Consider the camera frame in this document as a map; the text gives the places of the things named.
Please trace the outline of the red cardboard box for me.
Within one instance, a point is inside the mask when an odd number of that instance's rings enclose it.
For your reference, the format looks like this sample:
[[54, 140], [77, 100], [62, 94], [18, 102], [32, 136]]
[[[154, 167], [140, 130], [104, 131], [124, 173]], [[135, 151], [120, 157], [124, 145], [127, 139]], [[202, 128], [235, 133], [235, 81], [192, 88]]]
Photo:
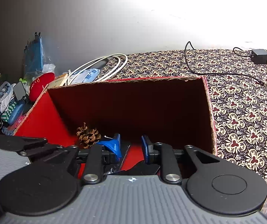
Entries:
[[204, 77], [135, 78], [47, 88], [21, 124], [17, 136], [46, 138], [62, 146], [78, 142], [77, 128], [130, 143], [123, 169], [143, 159], [141, 136], [174, 149], [193, 145], [215, 154], [216, 132]]

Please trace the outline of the brown pine cone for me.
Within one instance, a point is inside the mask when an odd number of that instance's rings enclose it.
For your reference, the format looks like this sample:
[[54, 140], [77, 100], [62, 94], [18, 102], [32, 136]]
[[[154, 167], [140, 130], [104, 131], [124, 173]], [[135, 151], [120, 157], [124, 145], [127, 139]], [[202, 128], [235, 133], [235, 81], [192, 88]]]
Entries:
[[80, 149], [89, 149], [102, 138], [96, 128], [89, 128], [86, 123], [77, 128], [76, 136], [78, 138], [77, 146]]

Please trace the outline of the blue glasses case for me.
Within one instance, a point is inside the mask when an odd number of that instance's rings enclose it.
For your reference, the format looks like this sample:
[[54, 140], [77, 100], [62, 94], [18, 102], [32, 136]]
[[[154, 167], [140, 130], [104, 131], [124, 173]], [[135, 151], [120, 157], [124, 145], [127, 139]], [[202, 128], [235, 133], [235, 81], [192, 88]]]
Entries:
[[13, 112], [11, 113], [7, 121], [9, 125], [13, 125], [18, 120], [18, 118], [23, 114], [24, 106], [25, 106], [24, 101], [20, 101], [17, 104], [17, 106], [14, 108]]

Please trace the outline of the grey phone case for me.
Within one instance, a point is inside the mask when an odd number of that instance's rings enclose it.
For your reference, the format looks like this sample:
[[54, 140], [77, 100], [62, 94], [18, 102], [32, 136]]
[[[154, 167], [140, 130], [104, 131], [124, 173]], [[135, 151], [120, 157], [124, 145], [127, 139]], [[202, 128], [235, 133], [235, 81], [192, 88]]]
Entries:
[[27, 93], [26, 90], [23, 86], [23, 83], [19, 81], [14, 87], [13, 87], [13, 92], [15, 94], [15, 98], [17, 101], [20, 101], [24, 98], [26, 98]]

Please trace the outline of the yellow illustrated book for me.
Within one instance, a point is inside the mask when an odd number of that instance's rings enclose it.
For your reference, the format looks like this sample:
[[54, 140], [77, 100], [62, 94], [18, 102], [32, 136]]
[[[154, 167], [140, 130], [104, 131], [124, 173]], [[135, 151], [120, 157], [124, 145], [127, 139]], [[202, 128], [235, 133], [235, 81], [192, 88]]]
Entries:
[[65, 74], [62, 74], [62, 75], [56, 77], [55, 80], [53, 80], [52, 82], [50, 82], [47, 85], [47, 89], [64, 86], [66, 81], [67, 81], [68, 76], [69, 76], [68, 73], [65, 73]]

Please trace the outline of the red plush cushion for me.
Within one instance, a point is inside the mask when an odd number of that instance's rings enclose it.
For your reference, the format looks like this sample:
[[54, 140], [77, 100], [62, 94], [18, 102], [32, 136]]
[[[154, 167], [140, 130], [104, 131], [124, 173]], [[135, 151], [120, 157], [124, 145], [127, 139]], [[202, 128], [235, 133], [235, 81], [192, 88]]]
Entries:
[[54, 81], [55, 74], [53, 72], [44, 73], [38, 78], [36, 78], [30, 86], [29, 100], [35, 102], [46, 86]]

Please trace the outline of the floral patterned table cloth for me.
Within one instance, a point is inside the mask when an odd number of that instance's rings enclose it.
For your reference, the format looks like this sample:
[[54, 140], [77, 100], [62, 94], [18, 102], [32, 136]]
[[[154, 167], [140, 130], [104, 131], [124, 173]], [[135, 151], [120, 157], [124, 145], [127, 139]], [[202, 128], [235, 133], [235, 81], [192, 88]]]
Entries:
[[[158, 51], [130, 54], [114, 79], [197, 76], [208, 82], [217, 154], [267, 181], [266, 66], [231, 50]], [[267, 200], [263, 206], [267, 216]]]

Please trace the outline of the blue clipboard folder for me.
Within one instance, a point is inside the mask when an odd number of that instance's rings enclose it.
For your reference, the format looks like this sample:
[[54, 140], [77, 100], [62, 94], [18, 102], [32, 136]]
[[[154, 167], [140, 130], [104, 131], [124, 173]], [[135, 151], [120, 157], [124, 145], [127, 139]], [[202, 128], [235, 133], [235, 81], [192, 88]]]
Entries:
[[41, 72], [43, 69], [43, 47], [42, 38], [40, 32], [35, 32], [34, 39], [27, 41], [27, 45], [24, 48], [24, 74], [31, 74]]

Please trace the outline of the black power adapter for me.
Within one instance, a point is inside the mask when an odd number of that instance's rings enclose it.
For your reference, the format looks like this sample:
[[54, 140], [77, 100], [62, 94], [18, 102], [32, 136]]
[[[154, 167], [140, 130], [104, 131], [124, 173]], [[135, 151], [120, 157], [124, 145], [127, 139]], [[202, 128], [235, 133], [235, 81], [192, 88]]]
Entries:
[[250, 58], [254, 64], [266, 64], [267, 63], [267, 51], [264, 49], [254, 49], [251, 51]]

